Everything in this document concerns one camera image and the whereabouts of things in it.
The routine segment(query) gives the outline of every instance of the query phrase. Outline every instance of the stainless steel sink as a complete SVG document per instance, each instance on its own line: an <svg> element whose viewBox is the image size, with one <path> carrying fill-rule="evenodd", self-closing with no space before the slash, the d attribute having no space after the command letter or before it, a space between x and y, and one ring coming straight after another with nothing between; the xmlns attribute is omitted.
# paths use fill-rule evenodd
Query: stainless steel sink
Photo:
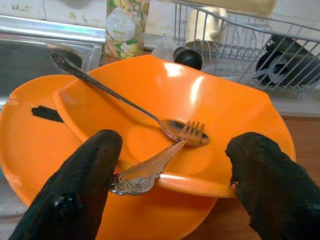
<svg viewBox="0 0 320 240"><path fill-rule="evenodd" d="M20 85L40 76L67 74L54 65L52 53L70 59L87 72L99 66L102 46L0 34L0 111L10 93Z"/></svg>

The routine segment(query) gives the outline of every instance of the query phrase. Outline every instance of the dish rack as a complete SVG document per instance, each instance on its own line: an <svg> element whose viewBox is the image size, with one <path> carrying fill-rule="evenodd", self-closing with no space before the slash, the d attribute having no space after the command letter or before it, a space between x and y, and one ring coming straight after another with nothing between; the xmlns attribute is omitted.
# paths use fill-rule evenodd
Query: dish rack
<svg viewBox="0 0 320 240"><path fill-rule="evenodd" d="M201 54L202 71L260 90L294 90L297 98L320 90L319 29L228 9L223 17L200 4L172 1L174 39L180 45L186 43L188 15L196 11L192 49ZM206 24L203 38L196 38L200 13L204 22L208 16L221 21L217 41L205 40Z"/></svg>

